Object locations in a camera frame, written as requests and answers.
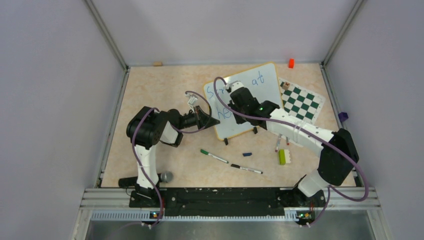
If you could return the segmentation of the yellow framed whiteboard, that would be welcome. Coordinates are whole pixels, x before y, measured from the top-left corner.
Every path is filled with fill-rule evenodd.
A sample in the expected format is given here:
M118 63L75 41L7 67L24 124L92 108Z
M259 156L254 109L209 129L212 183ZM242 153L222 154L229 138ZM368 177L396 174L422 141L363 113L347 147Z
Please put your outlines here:
M211 105L216 136L224 141L252 130L257 120L235 115L217 99L244 115L270 118L271 111L283 108L282 93L275 63L268 62L218 79L203 86L205 98Z

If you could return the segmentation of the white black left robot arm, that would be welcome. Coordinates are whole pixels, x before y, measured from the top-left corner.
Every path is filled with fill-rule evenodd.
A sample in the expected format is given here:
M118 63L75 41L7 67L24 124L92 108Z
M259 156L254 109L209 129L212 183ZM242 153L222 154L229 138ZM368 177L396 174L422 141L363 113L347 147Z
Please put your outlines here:
M218 125L213 118L196 106L194 110L181 114L177 109L158 111L144 106L128 123L126 136L130 138L136 156L138 176L130 186L141 195L149 207L160 202L160 193L155 190L160 182L156 167L156 145L162 143L178 147L184 136L184 129L196 126L199 131Z

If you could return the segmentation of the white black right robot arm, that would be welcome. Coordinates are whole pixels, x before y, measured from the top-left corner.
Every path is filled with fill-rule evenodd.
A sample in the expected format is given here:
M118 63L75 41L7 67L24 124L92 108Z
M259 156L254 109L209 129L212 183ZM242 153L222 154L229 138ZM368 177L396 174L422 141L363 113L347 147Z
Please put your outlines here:
M228 106L238 124L245 122L275 135L282 135L308 148L319 157L317 169L296 184L293 200L299 206L307 206L321 189L340 186L353 168L357 168L359 156L349 131L332 131L300 120L271 101L260 103L246 87L230 87Z

